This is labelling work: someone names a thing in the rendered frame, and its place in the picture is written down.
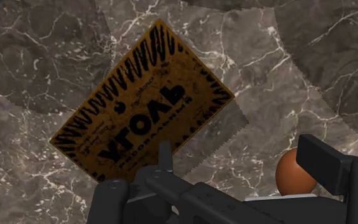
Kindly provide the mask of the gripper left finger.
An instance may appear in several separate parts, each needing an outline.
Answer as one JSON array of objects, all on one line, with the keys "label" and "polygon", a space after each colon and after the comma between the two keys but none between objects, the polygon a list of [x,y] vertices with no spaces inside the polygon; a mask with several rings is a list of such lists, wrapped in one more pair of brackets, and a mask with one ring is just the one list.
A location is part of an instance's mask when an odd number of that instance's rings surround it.
[{"label": "gripper left finger", "polygon": [[173,173],[172,145],[163,141],[158,165],[140,168],[133,183],[109,179],[96,186],[86,224],[180,224],[172,206],[190,186]]}]

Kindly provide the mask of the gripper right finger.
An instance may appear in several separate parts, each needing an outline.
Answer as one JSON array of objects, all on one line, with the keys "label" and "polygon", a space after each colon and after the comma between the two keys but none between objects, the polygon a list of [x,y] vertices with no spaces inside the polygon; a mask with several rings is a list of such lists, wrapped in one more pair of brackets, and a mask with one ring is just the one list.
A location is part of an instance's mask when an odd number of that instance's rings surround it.
[{"label": "gripper right finger", "polygon": [[296,162],[330,194],[344,196],[346,224],[358,224],[358,157],[345,155],[311,134],[302,134]]}]

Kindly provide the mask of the brown egg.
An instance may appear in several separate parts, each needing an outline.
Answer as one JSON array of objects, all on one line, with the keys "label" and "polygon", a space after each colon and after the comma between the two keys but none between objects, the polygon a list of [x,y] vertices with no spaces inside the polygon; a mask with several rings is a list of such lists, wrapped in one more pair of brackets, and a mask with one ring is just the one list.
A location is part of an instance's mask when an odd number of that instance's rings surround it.
[{"label": "brown egg", "polygon": [[275,182],[281,195],[311,193],[316,180],[296,162],[297,149],[286,152],[277,164]]}]

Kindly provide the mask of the yellow-brown box with black print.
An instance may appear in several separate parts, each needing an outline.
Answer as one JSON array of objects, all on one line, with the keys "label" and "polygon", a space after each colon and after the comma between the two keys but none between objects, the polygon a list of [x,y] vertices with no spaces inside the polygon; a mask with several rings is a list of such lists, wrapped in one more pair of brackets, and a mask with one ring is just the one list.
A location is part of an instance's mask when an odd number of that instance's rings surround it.
[{"label": "yellow-brown box with black print", "polygon": [[160,142],[177,150],[233,98],[157,20],[50,142],[98,182],[132,181]]}]

